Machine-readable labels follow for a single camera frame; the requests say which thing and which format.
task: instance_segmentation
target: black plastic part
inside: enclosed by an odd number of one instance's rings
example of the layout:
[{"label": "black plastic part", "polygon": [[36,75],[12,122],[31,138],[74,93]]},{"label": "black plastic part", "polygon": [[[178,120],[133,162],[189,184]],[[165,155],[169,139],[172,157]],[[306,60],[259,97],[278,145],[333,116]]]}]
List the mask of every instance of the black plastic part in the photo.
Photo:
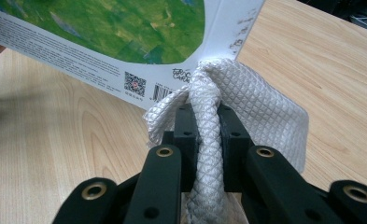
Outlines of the black plastic part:
[{"label": "black plastic part", "polygon": [[223,150],[224,191],[241,192],[242,163],[247,157],[247,151],[254,144],[241,120],[231,108],[220,105],[218,115]]},{"label": "black plastic part", "polygon": [[[94,198],[94,195],[99,194],[101,191],[99,186],[103,186],[106,190],[102,196],[96,199],[85,199],[85,195]],[[109,179],[96,177],[84,181],[69,195],[53,223],[106,223],[116,193],[117,185]]]},{"label": "black plastic part", "polygon": [[124,223],[179,223],[180,169],[181,155],[177,147],[152,148],[136,183]]},{"label": "black plastic part", "polygon": [[345,223],[367,224],[367,186],[352,180],[336,181],[328,203]]},{"label": "black plastic part", "polygon": [[178,147],[182,156],[182,192],[190,192],[197,172],[199,134],[191,104],[181,106],[176,111],[175,130],[165,132],[162,142]]},{"label": "black plastic part", "polygon": [[[242,204],[250,223],[343,223],[277,150],[252,147],[245,172],[250,180],[245,182]],[[250,182],[258,192],[250,191]],[[262,202],[253,193],[259,193]],[[258,206],[247,207],[249,203]],[[267,212],[261,211],[262,205]]]}]

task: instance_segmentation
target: wooden table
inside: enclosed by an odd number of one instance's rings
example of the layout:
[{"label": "wooden table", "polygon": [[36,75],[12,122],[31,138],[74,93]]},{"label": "wooden table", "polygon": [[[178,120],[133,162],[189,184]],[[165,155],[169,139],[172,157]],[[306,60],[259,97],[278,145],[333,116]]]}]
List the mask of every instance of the wooden table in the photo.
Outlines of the wooden table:
[{"label": "wooden table", "polygon": [[[367,30],[267,0],[238,60],[310,117],[307,181],[367,185]],[[0,223],[50,223],[80,182],[147,155],[144,110],[11,50],[0,56]]]}]

